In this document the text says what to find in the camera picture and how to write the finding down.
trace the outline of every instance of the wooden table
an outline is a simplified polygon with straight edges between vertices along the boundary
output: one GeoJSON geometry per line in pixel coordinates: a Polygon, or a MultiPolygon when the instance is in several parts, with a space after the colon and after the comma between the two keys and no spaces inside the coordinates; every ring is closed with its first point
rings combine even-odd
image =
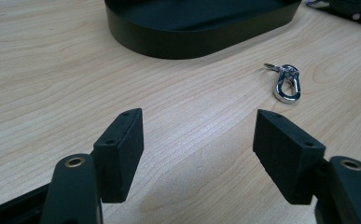
{"type": "Polygon", "coordinates": [[[302,3],[285,27],[212,55],[171,61],[122,47],[104,1],[0,1],[0,203],[90,153],[121,112],[144,110],[145,152],[105,223],[315,223],[288,204],[252,151],[259,108],[361,161],[361,25],[302,3]],[[285,105],[263,63],[300,70],[285,105]]]}

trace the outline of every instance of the light wood surface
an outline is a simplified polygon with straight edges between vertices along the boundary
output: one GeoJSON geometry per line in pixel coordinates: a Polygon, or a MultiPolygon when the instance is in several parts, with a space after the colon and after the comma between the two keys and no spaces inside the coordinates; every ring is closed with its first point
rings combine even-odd
{"type": "Polygon", "coordinates": [[[0,0],[0,203],[47,184],[136,107],[145,152],[105,223],[315,223],[314,201],[288,204],[252,151],[257,109],[291,119],[326,159],[361,161],[361,25],[302,3],[282,28],[171,61],[116,42],[103,0],[0,0]],[[300,70],[298,103],[274,98],[263,63],[300,70]]]}

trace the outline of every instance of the black object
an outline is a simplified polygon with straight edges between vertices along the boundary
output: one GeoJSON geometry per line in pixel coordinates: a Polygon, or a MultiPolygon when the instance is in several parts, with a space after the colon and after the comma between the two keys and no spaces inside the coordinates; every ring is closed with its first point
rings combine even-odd
{"type": "Polygon", "coordinates": [[[60,160],[50,184],[1,204],[0,223],[103,223],[100,200],[126,200],[142,156],[142,109],[120,114],[93,147],[60,160]]]}
{"type": "Polygon", "coordinates": [[[123,46],[164,59],[201,57],[289,23],[301,0],[104,0],[123,46]]]}
{"type": "Polygon", "coordinates": [[[289,203],[310,204],[317,222],[361,223],[361,161],[323,156],[326,147],[289,119],[258,110],[253,150],[289,203]]]}

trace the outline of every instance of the metal clip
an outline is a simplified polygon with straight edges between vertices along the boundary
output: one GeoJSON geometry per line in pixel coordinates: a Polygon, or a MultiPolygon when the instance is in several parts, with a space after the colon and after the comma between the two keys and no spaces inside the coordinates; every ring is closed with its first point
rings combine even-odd
{"type": "Polygon", "coordinates": [[[279,73],[279,80],[276,84],[273,94],[275,97],[285,104],[294,104],[301,96],[301,87],[299,85],[299,70],[293,65],[285,64],[283,66],[276,66],[269,63],[264,63],[264,66],[270,70],[279,73]],[[285,81],[290,82],[293,95],[289,96],[282,91],[282,86],[285,81]]]}

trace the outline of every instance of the snap hook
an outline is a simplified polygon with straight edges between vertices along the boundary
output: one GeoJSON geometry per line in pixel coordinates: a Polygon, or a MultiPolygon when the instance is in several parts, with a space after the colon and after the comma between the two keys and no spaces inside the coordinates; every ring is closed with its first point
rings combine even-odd
{"type": "Polygon", "coordinates": [[[301,87],[299,85],[299,70],[290,64],[277,66],[270,63],[264,63],[264,66],[279,73],[278,83],[273,90],[275,97],[282,103],[289,105],[294,104],[301,96],[301,87]],[[293,95],[287,95],[282,91],[282,86],[285,81],[290,83],[293,95]]]}

